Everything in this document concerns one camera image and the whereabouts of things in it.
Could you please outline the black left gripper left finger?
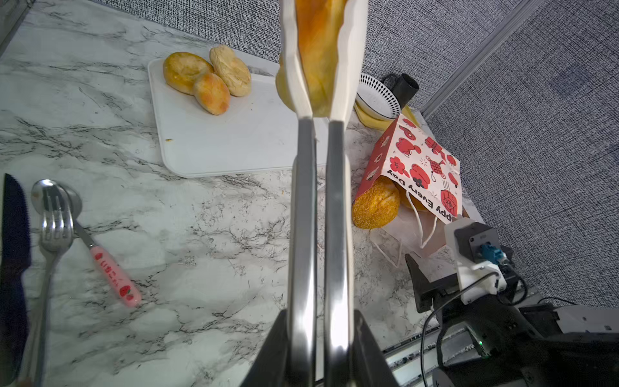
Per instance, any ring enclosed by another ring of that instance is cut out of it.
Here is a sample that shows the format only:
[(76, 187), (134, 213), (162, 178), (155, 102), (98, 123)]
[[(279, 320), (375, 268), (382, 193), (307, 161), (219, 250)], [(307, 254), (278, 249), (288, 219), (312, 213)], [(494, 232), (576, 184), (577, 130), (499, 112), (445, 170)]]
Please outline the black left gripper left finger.
[(277, 316), (254, 364), (241, 383), (242, 387), (289, 386), (288, 355), (290, 351), (288, 311)]

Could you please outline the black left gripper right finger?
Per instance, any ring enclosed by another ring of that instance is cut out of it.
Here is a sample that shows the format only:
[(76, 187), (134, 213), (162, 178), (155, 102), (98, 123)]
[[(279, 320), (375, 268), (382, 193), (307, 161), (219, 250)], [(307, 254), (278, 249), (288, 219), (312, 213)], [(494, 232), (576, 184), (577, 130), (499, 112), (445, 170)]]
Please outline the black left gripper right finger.
[(352, 381), (355, 386), (398, 387), (388, 367), (384, 353), (375, 340), (360, 311), (354, 311), (354, 339), (352, 344)]

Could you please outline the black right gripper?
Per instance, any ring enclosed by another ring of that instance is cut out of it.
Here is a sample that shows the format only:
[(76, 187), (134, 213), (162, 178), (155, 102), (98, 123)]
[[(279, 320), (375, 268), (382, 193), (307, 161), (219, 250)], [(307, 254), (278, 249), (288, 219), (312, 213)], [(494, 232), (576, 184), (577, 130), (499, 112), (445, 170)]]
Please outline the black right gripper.
[[(506, 266), (507, 290), (497, 296), (486, 295), (465, 305), (460, 300), (455, 275), (430, 282), (417, 261), (406, 256), (406, 264), (414, 284), (417, 307), (429, 312), (421, 333), (421, 351), (433, 319), (440, 326), (436, 342), (438, 367), (427, 381), (424, 358), (421, 355), (423, 386), (532, 386), (535, 377), (519, 357), (518, 345), (538, 337), (536, 329), (522, 315), (522, 307), (530, 304), (532, 293)], [(480, 358), (445, 365), (442, 341), (447, 331), (464, 323), (475, 343)]]

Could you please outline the metal tongs with white tips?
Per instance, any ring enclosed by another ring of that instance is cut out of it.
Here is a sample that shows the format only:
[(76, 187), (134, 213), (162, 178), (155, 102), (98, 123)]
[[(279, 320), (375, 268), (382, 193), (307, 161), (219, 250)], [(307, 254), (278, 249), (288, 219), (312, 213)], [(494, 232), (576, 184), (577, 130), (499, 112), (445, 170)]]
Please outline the metal tongs with white tips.
[[(302, 69), (301, 12), (294, 1), (280, 4), (284, 73), (298, 116), (298, 154), (293, 164), (290, 275), (285, 380), (315, 382), (317, 314), (317, 136), (310, 90)], [(354, 343), (351, 169), (345, 132), (359, 85), (367, 33), (368, 2), (349, 1), (336, 38), (338, 64), (328, 125), (325, 225), (324, 384), (353, 384)]]

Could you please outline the large orange oval bread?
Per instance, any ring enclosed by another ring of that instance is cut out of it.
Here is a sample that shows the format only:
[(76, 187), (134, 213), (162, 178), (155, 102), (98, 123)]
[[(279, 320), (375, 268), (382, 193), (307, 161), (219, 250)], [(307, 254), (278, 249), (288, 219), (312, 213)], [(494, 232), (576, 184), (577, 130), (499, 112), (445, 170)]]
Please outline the large orange oval bread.
[(400, 203), (396, 185), (388, 177), (381, 176), (354, 202), (352, 221), (360, 229), (381, 228), (398, 216)]

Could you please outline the white and red paper bag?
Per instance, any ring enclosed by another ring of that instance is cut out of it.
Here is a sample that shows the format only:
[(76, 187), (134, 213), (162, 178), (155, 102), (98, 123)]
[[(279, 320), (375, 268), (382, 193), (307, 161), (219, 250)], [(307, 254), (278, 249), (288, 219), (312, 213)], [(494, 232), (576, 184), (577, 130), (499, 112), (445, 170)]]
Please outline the white and red paper bag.
[(446, 244), (444, 227), (464, 214), (460, 161), (403, 114), (377, 140), (354, 202), (379, 177), (398, 188), (398, 216), (385, 225), (422, 258)]

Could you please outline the pale knotted bun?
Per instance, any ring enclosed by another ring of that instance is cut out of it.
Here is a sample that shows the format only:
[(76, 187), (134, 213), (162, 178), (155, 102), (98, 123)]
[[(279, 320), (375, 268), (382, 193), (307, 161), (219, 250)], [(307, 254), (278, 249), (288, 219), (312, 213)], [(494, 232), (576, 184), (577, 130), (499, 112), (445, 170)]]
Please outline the pale knotted bun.
[(222, 78), (231, 95), (245, 97), (251, 93), (251, 73), (248, 66), (226, 45), (211, 48), (211, 64)]

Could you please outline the ridged yellow pastry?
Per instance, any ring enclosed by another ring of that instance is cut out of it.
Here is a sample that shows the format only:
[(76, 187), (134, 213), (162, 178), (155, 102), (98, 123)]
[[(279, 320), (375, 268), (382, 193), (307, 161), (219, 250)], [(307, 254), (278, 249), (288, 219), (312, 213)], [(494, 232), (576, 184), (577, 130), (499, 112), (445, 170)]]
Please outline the ridged yellow pastry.
[(314, 117), (329, 118), (339, 62), (338, 38), (344, 22), (345, 1), (282, 1), (295, 9), (298, 53)]

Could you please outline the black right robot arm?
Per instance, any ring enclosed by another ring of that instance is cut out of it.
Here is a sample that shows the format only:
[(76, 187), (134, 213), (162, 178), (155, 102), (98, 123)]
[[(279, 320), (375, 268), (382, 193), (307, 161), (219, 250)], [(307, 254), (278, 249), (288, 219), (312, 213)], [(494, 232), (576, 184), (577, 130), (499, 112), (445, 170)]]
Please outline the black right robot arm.
[(406, 264), (418, 311), (438, 323), (426, 386), (616, 386), (618, 310), (529, 298), (510, 306), (493, 295), (465, 305), (454, 275), (429, 282)]

